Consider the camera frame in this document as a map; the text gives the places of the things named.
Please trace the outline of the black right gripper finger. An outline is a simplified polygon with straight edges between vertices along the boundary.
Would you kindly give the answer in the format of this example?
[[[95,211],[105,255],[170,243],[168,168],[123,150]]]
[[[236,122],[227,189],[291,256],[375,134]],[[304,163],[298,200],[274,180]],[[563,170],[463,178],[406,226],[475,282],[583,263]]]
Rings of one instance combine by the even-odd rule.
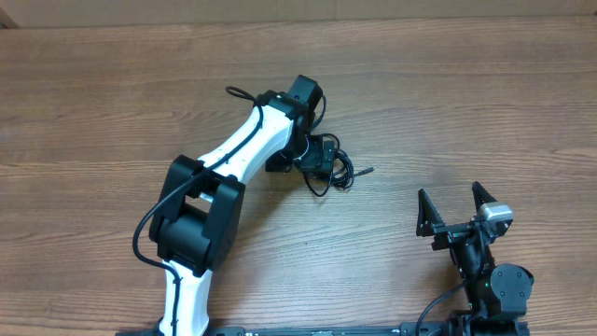
[[[431,202],[425,189],[418,191],[418,205],[416,235],[420,237],[435,235],[444,226],[444,221]]]
[[[475,181],[471,188],[476,209],[479,210],[486,203],[494,203],[495,198],[480,184]]]

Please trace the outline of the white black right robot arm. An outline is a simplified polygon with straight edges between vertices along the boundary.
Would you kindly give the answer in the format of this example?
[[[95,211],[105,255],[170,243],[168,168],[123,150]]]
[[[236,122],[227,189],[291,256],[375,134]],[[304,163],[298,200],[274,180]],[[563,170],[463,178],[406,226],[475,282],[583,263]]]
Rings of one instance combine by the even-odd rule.
[[[450,252],[473,314],[484,320],[514,320],[526,314],[534,277],[518,265],[497,265],[490,249],[507,233],[514,212],[479,182],[472,184],[472,192],[476,214],[467,222],[448,225],[426,191],[420,189],[416,234],[431,237],[433,250]]]

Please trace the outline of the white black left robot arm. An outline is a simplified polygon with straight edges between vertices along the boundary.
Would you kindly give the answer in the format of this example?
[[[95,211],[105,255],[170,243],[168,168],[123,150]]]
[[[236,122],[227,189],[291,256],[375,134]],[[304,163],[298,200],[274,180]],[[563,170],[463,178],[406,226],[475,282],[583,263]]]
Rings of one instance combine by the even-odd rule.
[[[211,277],[224,262],[238,230],[247,183],[260,168],[299,170],[329,181],[333,148],[313,134],[315,108],[326,99],[318,83],[296,77],[289,91],[252,96],[249,119],[221,146],[198,159],[180,155],[170,165],[149,238],[167,279],[164,315],[156,335],[202,335]]]

